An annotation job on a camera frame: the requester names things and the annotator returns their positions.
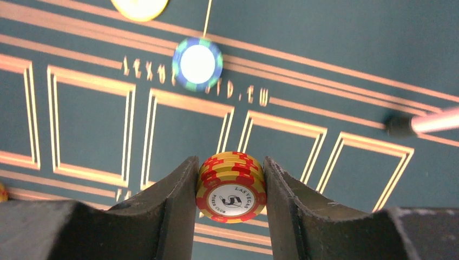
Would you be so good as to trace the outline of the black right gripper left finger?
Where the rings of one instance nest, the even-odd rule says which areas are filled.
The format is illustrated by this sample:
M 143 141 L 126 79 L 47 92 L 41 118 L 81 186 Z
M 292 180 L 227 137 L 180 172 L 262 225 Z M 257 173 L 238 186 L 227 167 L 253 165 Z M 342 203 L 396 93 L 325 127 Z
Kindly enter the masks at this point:
M 191 259 L 199 159 L 98 210 L 76 200 L 1 203 L 1 259 Z

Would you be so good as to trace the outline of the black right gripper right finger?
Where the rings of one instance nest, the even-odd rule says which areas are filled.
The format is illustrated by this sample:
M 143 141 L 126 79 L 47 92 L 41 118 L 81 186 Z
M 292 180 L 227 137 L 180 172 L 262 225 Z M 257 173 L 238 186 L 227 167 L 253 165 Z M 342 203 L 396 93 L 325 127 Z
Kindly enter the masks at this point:
M 264 160 L 274 259 L 458 259 L 458 209 L 356 210 Z

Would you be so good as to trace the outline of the orange poker chip stack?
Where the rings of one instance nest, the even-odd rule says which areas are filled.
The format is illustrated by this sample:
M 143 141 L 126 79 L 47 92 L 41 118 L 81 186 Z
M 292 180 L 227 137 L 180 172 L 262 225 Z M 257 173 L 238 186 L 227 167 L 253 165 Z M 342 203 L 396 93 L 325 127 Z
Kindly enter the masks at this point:
M 265 174 L 254 157 L 222 152 L 201 165 L 196 205 L 204 216 L 220 223 L 241 223 L 255 218 L 266 204 Z

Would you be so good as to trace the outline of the green chip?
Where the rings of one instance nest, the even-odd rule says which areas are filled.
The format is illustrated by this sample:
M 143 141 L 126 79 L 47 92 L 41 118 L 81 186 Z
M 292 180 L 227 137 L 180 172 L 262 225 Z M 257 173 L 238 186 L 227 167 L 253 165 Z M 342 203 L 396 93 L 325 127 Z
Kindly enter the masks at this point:
M 205 38 L 181 41 L 172 58 L 172 72 L 178 84 L 192 92 L 204 92 L 217 85 L 223 70 L 220 48 Z

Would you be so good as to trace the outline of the yellow dealer button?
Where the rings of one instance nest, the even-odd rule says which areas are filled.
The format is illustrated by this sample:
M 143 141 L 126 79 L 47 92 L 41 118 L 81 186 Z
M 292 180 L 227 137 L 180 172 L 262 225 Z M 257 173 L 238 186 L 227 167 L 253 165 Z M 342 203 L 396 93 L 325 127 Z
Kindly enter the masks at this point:
M 147 22 L 158 17 L 169 0 L 111 0 L 111 2 L 124 17 L 136 22 Z

